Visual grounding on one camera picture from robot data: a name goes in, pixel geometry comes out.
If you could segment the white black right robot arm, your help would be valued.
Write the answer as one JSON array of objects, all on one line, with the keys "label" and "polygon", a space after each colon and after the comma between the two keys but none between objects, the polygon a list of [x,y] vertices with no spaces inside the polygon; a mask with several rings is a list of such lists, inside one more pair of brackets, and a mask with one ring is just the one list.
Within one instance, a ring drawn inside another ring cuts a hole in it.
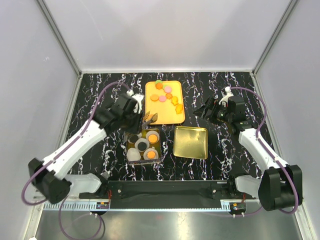
[{"label": "white black right robot arm", "polygon": [[236,174],[228,181],[227,192],[232,198],[248,194],[259,200],[266,211],[279,210],[293,214],[302,204],[302,170],[290,165],[267,144],[252,120],[246,117],[246,104],[240,96],[210,97],[194,115],[214,125],[226,125],[259,166],[262,177]]}]

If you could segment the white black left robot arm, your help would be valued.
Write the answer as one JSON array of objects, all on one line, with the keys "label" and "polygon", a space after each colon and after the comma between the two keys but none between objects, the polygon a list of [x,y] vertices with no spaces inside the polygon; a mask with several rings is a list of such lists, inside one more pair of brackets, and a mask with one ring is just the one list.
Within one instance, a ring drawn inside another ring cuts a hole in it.
[{"label": "white black left robot arm", "polygon": [[123,93],[106,107],[96,106],[80,130],[60,148],[42,160],[34,158],[28,163],[29,183],[51,204],[58,204],[70,195],[106,196],[106,177],[92,172],[69,174],[69,170],[109,134],[119,129],[131,134],[140,133],[144,98],[142,94]]}]

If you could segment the orange flower sandwich cookie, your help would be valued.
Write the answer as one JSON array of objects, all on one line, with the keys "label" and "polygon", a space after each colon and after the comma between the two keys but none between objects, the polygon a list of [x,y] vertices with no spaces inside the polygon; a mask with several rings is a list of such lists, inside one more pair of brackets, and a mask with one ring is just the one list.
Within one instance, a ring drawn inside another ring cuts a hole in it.
[{"label": "orange flower sandwich cookie", "polygon": [[156,158],[156,153],[154,151],[148,151],[146,154],[146,157],[148,159],[155,159]]}]

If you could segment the metal tongs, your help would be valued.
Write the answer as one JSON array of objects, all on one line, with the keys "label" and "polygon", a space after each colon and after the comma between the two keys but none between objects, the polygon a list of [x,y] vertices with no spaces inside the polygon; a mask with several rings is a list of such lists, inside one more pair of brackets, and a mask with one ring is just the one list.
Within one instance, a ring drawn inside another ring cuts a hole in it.
[{"label": "metal tongs", "polygon": [[144,119],[142,121],[142,125],[141,127],[144,129],[146,128],[148,125],[155,123],[158,120],[158,114],[150,114],[150,112],[148,112],[145,116]]}]

